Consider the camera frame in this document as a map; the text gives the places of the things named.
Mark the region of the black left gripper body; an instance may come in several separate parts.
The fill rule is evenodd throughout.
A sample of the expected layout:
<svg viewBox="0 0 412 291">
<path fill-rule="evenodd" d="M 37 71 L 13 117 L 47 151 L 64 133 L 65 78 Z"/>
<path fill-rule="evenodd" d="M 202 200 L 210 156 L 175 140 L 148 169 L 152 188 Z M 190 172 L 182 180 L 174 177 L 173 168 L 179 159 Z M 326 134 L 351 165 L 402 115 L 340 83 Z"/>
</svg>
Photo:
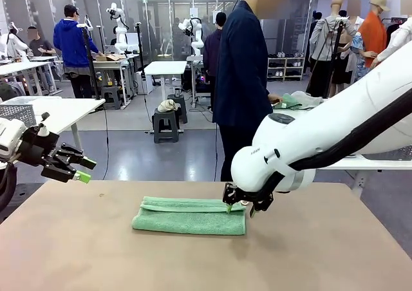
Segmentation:
<svg viewBox="0 0 412 291">
<path fill-rule="evenodd" d="M 19 161 L 34 167 L 44 166 L 48 155 L 56 148 L 59 135 L 49 132 L 47 136 L 39 136 L 40 128 L 28 128 L 20 139 Z"/>
</svg>

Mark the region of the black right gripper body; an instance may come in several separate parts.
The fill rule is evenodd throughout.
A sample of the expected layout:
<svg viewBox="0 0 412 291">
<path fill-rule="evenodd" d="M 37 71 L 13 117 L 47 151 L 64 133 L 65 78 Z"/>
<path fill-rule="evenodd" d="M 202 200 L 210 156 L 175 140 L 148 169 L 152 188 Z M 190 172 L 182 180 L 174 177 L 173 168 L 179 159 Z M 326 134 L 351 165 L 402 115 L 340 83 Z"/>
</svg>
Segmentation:
<svg viewBox="0 0 412 291">
<path fill-rule="evenodd" d="M 272 199 L 272 192 L 269 190 L 260 190 L 258 192 L 247 192 L 239 187 L 236 188 L 236 196 L 240 201 L 258 203 L 265 202 L 269 199 Z"/>
</svg>

